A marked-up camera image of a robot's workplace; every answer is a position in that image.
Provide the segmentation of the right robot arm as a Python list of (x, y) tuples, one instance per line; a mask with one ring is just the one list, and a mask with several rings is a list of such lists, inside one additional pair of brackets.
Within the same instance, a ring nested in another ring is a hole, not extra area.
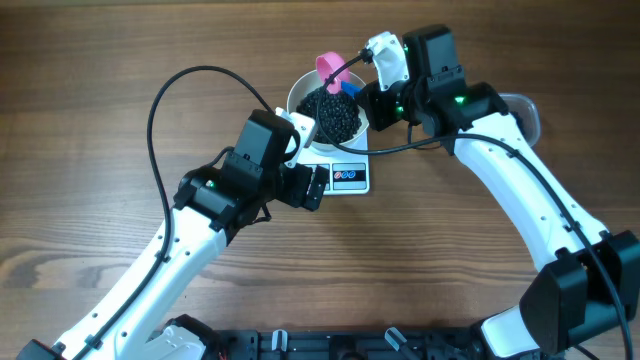
[(528, 144), (522, 121), (489, 84), (468, 84), (453, 34), (431, 25), (370, 38), (377, 78), (357, 96), (370, 126), (423, 128), (488, 188), (523, 238), (537, 274), (519, 303), (480, 323), (490, 357), (556, 355), (613, 328), (633, 350), (639, 241), (584, 210)]

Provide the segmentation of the pink scoop blue handle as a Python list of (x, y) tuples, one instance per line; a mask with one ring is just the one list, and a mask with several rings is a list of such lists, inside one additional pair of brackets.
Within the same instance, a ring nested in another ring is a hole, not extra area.
[[(326, 52), (315, 60), (316, 72), (322, 83), (325, 83), (336, 70), (345, 64), (345, 60), (336, 52)], [(343, 70), (327, 86), (327, 91), (331, 95), (344, 93), (355, 98), (362, 87), (363, 82), (359, 77), (349, 70)]]

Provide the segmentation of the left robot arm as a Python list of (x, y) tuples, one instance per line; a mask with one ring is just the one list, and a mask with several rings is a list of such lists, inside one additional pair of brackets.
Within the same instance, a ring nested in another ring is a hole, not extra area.
[(219, 359), (224, 347), (201, 322), (180, 316), (158, 327), (192, 279), (238, 231), (278, 200), (319, 207), (329, 173), (302, 165), (315, 119), (277, 109), (254, 111), (223, 164), (188, 172), (154, 238), (107, 295), (52, 346), (31, 340), (21, 359)]

